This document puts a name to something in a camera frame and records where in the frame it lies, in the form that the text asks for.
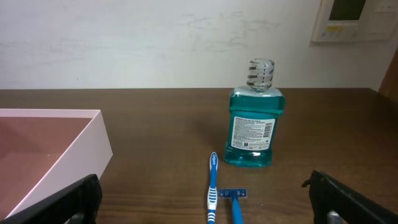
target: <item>white wall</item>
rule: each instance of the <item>white wall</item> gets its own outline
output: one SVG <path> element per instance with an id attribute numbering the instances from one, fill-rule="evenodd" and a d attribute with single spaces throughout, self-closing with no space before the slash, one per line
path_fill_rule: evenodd
<path id="1" fill-rule="evenodd" d="M 277 87 L 378 89 L 387 42 L 310 45 L 320 0 L 1 0 L 0 88 L 244 85 L 276 63 Z"/>

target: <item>dark display screen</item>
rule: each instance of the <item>dark display screen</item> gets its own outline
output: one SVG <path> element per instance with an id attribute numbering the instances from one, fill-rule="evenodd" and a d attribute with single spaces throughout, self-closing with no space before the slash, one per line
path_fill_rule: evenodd
<path id="1" fill-rule="evenodd" d="M 366 0 L 335 0 L 330 21 L 359 20 Z"/>

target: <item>white label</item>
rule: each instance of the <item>white label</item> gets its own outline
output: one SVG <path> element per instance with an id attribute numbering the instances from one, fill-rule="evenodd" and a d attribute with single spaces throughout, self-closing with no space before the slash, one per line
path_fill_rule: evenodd
<path id="1" fill-rule="evenodd" d="M 266 150 L 271 143 L 275 119 L 234 118 L 232 146 L 244 150 Z"/>

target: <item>mouthwash bottle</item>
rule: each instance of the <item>mouthwash bottle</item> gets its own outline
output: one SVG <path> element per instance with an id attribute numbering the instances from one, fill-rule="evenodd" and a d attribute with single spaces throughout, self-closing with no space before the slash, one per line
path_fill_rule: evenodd
<path id="1" fill-rule="evenodd" d="M 229 98 L 231 122 L 225 161 L 241 167 L 271 164 L 272 140 L 285 97 L 271 88 L 274 62 L 262 58 L 250 61 L 247 86 L 235 88 Z"/>

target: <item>white box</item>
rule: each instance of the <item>white box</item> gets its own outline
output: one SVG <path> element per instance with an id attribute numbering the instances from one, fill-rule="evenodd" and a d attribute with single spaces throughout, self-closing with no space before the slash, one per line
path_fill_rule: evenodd
<path id="1" fill-rule="evenodd" d="M 100 110 L 0 109 L 0 220 L 100 178 L 112 155 Z"/>

